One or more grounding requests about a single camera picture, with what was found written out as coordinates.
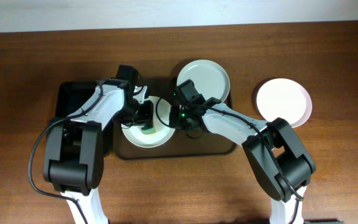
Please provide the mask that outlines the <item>white plate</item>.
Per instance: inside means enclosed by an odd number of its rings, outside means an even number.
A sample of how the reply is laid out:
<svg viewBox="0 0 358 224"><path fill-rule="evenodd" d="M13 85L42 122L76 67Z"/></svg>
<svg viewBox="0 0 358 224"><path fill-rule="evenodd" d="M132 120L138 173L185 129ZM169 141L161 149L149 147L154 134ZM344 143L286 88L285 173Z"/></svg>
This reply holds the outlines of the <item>white plate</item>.
<svg viewBox="0 0 358 224"><path fill-rule="evenodd" d="M195 60L185 65L177 77L177 86L191 80L198 93L208 100L225 101L230 91L230 80L225 69L210 60Z"/></svg>
<svg viewBox="0 0 358 224"><path fill-rule="evenodd" d="M157 112L160 117L160 119L165 123L169 123L169 114L170 114L171 104L167 102L164 99L161 99ZM175 129L169 128L162 124L158 118L157 115L154 114L153 116L153 126L154 126L154 132L145 134L141 130L141 126L133 126L129 128L126 125L121 125L122 131L125 135L125 137L134 145L144 148L152 148L157 147L165 142L167 142L174 134Z"/></svg>
<svg viewBox="0 0 358 224"><path fill-rule="evenodd" d="M287 78L274 78L264 82L257 90L255 105L264 120L282 118L293 128L305 124L313 110L308 91L296 81Z"/></svg>

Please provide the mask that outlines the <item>green yellow scrub sponge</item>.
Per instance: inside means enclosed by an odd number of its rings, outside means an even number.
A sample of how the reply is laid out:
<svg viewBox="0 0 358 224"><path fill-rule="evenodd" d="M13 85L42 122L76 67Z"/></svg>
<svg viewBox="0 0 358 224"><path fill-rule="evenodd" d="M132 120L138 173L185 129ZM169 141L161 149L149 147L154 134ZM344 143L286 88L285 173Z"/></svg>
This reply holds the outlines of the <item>green yellow scrub sponge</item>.
<svg viewBox="0 0 358 224"><path fill-rule="evenodd" d="M154 134L156 132L156 129L154 128L153 125L148 124L148 125L141 127L140 131L144 135L150 135L150 134Z"/></svg>

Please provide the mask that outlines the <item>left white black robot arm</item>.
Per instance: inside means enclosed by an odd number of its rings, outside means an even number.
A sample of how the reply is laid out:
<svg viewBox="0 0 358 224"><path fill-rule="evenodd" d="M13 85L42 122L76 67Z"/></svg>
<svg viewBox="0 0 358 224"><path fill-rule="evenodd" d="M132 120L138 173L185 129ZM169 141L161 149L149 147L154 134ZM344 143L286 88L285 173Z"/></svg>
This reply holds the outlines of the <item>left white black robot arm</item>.
<svg viewBox="0 0 358 224"><path fill-rule="evenodd" d="M150 124L148 95L147 86L128 82L61 84L46 133L43 175L68 202L76 223L109 223L98 186L114 120L128 127Z"/></svg>

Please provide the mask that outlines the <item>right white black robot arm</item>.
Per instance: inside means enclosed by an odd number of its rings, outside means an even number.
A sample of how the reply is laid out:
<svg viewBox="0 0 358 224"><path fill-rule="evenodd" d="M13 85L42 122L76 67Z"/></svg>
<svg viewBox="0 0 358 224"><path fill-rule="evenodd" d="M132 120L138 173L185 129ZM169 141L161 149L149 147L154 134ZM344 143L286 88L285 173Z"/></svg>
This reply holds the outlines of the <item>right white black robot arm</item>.
<svg viewBox="0 0 358 224"><path fill-rule="evenodd" d="M225 103L187 102L170 110L177 129L202 129L241 146L259 185L271 198L271 223L304 223L302 205L316 164L287 121L257 120Z"/></svg>

